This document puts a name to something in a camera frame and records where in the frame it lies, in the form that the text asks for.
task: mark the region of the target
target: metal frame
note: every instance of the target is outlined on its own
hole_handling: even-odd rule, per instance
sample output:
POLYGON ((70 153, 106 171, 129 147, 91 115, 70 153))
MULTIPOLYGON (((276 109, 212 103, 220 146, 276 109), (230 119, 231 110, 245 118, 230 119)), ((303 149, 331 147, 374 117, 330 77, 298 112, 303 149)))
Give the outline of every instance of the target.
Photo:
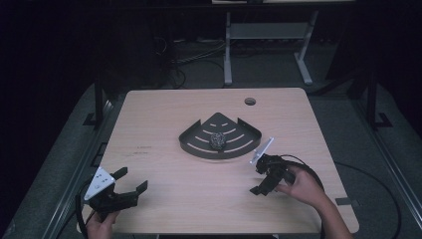
POLYGON ((317 14, 318 11, 313 11, 307 23, 231 23, 230 12, 227 12, 224 85, 233 84, 230 62, 231 39, 303 39, 304 44, 301 50, 295 53, 295 60, 305 85, 311 85, 313 80, 304 59, 317 21, 317 14))

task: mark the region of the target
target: wooden table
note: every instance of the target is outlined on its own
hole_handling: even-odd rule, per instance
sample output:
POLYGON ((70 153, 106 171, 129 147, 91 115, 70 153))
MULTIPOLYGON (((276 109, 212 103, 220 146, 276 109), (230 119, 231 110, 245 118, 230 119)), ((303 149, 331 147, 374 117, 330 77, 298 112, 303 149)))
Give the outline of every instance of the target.
MULTIPOLYGON (((301 89, 138 91, 127 94, 101 166, 128 174, 115 192, 148 189, 138 206, 122 211, 115 232, 144 234, 317 233, 309 206, 283 193, 252 194, 265 175, 249 163, 253 152, 225 160, 203 159, 180 147, 178 137, 215 113, 240 118, 275 138, 267 154, 292 154, 319 175, 331 200, 346 197, 305 92, 301 89), (254 106, 246 98, 256 100, 254 106)), ((358 222, 350 205, 338 209, 351 232, 358 222)))

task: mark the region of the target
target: black cable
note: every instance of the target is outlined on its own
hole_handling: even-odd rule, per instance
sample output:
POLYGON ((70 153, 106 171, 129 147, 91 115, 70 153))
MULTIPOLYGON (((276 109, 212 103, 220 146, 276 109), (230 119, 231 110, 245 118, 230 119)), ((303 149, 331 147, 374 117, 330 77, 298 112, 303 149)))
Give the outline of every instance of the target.
POLYGON ((280 155, 280 157, 281 157, 281 158, 283 158, 284 156, 295 158, 295 159, 297 159, 298 161, 300 161, 301 163, 303 163, 304 165, 307 165, 307 164, 306 164, 306 163, 304 163, 304 162, 303 162, 300 158, 298 158, 298 157, 296 157, 296 156, 293 156, 293 155, 290 155, 290 154, 283 154, 283 155, 280 155))
POLYGON ((77 213, 77 210, 74 210, 72 212, 72 214, 68 217, 68 219, 66 219, 65 223, 63 224, 62 228, 60 229, 59 233, 57 234, 56 239, 59 239, 60 238, 60 236, 62 235, 62 233, 65 230, 66 226, 69 224, 69 222, 75 216, 76 213, 77 213))
POLYGON ((78 194, 75 195, 75 211, 77 214, 77 220, 78 220, 78 225, 80 227, 81 233, 83 234, 84 238, 88 238, 88 232, 87 232, 87 226, 84 222, 84 218, 82 216, 82 202, 81 202, 81 194, 82 191, 84 190, 84 188, 89 185, 91 183, 92 179, 90 178, 89 180, 86 180, 80 190, 78 191, 78 194))
POLYGON ((378 178, 376 178, 375 176, 373 176, 372 174, 370 174, 367 171, 364 171, 360 168, 357 168, 357 167, 354 167, 354 166, 351 166, 351 165, 348 165, 348 164, 345 164, 345 163, 342 163, 342 162, 338 162, 338 161, 335 161, 334 163, 341 165, 341 166, 344 166, 344 167, 354 169, 354 170, 356 170, 356 171, 358 171, 362 174, 365 174, 366 176, 368 176, 368 177, 372 178, 373 180, 375 180, 376 182, 378 182, 387 191, 387 193, 390 195, 391 199, 394 202, 394 206, 395 206, 395 209, 396 209, 396 212, 397 212, 397 227, 396 227, 396 230, 394 232, 394 235, 391 238, 392 239, 397 238, 398 235, 400 234, 400 229, 401 229, 401 210, 400 210, 400 206, 398 205, 397 199, 394 197, 391 190, 381 180, 379 180, 378 178))

